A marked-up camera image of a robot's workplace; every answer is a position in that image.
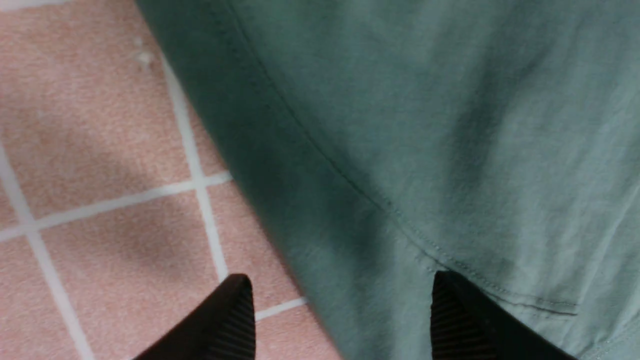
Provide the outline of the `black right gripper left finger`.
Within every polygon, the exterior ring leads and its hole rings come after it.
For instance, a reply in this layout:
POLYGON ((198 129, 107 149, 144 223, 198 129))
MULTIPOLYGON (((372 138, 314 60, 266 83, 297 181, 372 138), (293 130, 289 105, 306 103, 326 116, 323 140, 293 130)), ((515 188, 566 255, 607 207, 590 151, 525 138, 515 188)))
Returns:
POLYGON ((137 360, 254 360, 256 312, 250 278, 227 276, 182 321, 137 360))

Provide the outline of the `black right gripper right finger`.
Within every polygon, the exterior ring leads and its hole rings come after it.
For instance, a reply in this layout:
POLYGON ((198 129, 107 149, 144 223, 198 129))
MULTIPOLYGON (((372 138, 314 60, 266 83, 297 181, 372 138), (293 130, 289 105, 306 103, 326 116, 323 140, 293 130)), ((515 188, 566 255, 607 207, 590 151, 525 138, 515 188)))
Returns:
POLYGON ((434 360, 573 360, 471 281, 437 271, 430 306, 434 360))

